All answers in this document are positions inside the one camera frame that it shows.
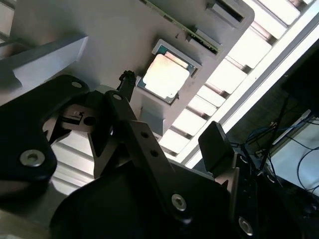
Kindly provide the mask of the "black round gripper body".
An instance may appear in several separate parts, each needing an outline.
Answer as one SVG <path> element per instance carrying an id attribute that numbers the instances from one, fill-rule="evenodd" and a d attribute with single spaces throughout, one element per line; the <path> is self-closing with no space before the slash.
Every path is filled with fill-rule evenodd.
<path id="1" fill-rule="evenodd" d="M 236 239 L 229 194 L 207 175 L 172 163 L 185 224 L 167 215 L 147 177 L 128 162 L 74 191 L 51 220 L 53 239 Z"/>

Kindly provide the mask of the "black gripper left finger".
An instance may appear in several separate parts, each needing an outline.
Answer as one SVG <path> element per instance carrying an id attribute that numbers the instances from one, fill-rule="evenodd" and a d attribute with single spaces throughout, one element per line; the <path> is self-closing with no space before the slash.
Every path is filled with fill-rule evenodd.
<path id="1" fill-rule="evenodd" d="M 95 159 L 105 165 L 101 176 L 69 196 L 63 211 L 87 219 L 119 206 L 189 224 L 190 203 L 177 185 L 176 167 L 130 107 L 135 82 L 126 71 L 116 90 L 100 93 L 61 75 L 1 106 L 1 180 L 22 183 L 17 195 L 35 193 L 56 170 L 51 146 L 72 130 L 84 131 Z"/>

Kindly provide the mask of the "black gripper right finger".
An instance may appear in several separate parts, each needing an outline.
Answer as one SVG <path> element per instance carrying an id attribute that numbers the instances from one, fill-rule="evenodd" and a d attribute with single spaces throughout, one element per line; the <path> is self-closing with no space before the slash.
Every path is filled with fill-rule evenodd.
<path id="1" fill-rule="evenodd" d="M 296 204 L 272 173 L 257 169 L 247 152 L 234 151 L 213 121 L 198 138 L 205 169 L 228 196 L 227 219 L 236 239 L 309 239 Z"/>

